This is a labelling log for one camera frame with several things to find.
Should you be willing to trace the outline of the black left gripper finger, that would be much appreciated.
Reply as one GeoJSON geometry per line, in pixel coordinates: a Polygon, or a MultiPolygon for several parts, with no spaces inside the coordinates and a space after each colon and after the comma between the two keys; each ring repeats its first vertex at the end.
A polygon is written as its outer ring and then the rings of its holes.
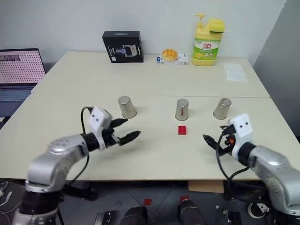
{"type": "Polygon", "coordinates": [[[136,139],[140,135],[141,131],[133,131],[124,137],[120,138],[119,146],[125,145],[134,139],[136,139]]]}
{"type": "Polygon", "coordinates": [[[118,118],[118,119],[114,119],[111,121],[110,127],[111,128],[116,128],[120,125],[122,125],[123,123],[127,122],[128,119],[122,119],[122,118],[118,118]]]}

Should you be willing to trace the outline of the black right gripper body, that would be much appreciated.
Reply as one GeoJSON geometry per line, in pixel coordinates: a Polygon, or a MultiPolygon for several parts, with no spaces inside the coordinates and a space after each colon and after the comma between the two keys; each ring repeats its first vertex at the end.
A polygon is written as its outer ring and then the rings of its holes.
{"type": "Polygon", "coordinates": [[[223,156],[225,154],[230,154],[232,153],[232,150],[235,146],[235,142],[236,142],[236,138],[235,138],[235,128],[233,125],[228,125],[228,129],[227,130],[223,130],[220,136],[220,141],[222,140],[223,137],[225,137],[225,148],[221,148],[220,150],[217,150],[216,153],[218,156],[223,156]]]}

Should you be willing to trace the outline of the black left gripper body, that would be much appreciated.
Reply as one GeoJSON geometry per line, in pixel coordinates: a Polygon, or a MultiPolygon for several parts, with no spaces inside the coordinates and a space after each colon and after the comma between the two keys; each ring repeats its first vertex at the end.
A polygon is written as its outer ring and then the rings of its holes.
{"type": "Polygon", "coordinates": [[[109,127],[102,131],[102,138],[104,140],[106,148],[114,145],[120,146],[120,138],[114,134],[114,128],[109,127]]]}

